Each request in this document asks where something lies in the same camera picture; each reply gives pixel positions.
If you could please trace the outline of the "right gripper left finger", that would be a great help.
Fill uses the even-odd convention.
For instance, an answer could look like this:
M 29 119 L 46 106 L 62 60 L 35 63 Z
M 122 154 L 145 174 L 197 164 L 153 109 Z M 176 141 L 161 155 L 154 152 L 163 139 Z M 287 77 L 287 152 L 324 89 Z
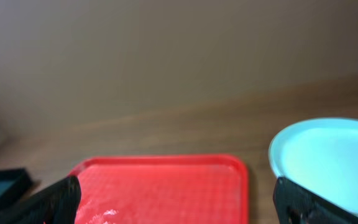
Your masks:
M 70 175 L 0 212 L 0 224 L 74 224 L 81 187 Z

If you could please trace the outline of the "light blue plate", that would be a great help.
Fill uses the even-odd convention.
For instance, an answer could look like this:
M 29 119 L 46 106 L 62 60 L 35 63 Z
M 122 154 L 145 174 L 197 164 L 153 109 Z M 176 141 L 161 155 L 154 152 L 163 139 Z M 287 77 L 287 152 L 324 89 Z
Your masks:
M 268 159 L 286 177 L 358 217 L 358 119 L 315 118 L 272 139 Z

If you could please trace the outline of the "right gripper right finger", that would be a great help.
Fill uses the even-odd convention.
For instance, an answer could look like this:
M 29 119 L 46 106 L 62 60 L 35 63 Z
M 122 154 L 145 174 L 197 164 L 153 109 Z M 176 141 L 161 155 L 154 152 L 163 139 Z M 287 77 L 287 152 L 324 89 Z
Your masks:
M 279 177 L 273 203 L 280 224 L 358 224 L 358 217 L 285 177 Z

